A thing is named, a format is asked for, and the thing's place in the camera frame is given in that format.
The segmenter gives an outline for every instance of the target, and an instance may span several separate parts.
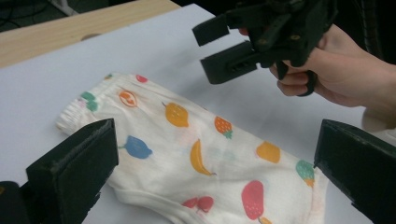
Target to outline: baby pants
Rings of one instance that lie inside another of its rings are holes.
[[[320,224],[328,179],[312,164],[139,75],[111,74],[57,123],[65,133],[116,122],[123,203],[174,223]]]

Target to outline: folded clothing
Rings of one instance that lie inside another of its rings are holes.
[[[324,223],[319,169],[145,77],[107,76],[57,126],[71,134],[109,118],[120,164],[107,183],[123,203],[174,223]]]

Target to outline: yellow banana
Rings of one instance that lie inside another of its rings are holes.
[[[208,170],[206,170],[204,164],[202,163],[201,140],[199,139],[194,143],[191,148],[190,160],[192,167],[198,173],[201,173],[203,175],[214,175],[213,173],[210,173]]]

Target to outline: wooden desk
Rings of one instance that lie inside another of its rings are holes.
[[[138,0],[0,33],[0,68],[179,7],[170,0]]]

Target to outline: white table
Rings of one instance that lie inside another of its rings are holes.
[[[285,97],[266,69],[213,86],[199,60],[243,40],[237,32],[199,48],[191,28],[212,15],[188,6],[0,69],[0,180],[26,182],[24,169],[66,138],[55,127],[64,107],[110,72],[137,73],[223,116],[289,153],[313,162],[320,123],[361,126],[363,108],[318,95]],[[118,203],[109,186],[84,223],[170,223]],[[371,223],[333,184],[326,223]]]

